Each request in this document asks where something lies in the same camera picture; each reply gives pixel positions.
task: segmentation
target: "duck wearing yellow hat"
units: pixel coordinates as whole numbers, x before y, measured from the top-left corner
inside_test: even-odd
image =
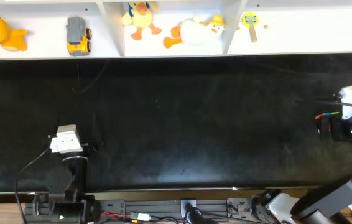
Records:
[[[150,28],[152,35],[157,35],[162,32],[162,29],[155,27],[152,23],[153,11],[158,11],[158,4],[156,2],[129,2],[129,10],[122,17],[122,23],[125,26],[133,24],[137,27],[136,33],[131,37],[134,40],[141,40],[141,34],[144,28]]]
[[[5,50],[27,50],[27,44],[24,40],[24,35],[27,34],[27,30],[12,29],[2,18],[0,18],[0,44]]]
[[[169,49],[175,44],[186,43],[192,45],[210,44],[216,41],[217,38],[225,29],[223,17],[215,14],[209,22],[201,22],[194,17],[183,21],[180,26],[173,27],[170,33],[172,38],[164,39],[164,46]]]

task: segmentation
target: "black tabletop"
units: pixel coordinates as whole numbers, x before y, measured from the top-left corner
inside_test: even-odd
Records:
[[[298,105],[352,85],[352,54],[0,62],[0,192],[76,124],[104,143],[88,189],[312,185],[352,172],[352,144],[321,141]],[[30,166],[21,190],[44,188],[61,159]]]

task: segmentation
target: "toy construction vehicle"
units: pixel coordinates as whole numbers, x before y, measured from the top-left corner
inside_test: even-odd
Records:
[[[71,56],[85,56],[91,52],[91,30],[86,28],[84,19],[78,16],[68,18],[67,47]]]

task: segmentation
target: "yellow duck plush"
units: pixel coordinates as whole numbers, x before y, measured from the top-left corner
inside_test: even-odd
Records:
[[[158,11],[156,2],[129,2],[129,10],[122,17],[122,23],[125,26],[133,24],[137,27],[136,33],[131,35],[134,40],[141,40],[141,33],[147,27],[151,29],[153,35],[162,32],[162,29],[155,27],[152,23],[151,9]]]
[[[27,44],[23,38],[23,36],[27,34],[27,30],[11,29],[8,24],[2,18],[0,18],[0,44],[5,50],[27,50]]]

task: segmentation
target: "orange plush toy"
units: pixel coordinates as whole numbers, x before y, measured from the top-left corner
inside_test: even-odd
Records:
[[[27,50],[27,44],[24,41],[24,35],[27,34],[27,30],[11,29],[8,24],[0,18],[0,44],[5,50]]]

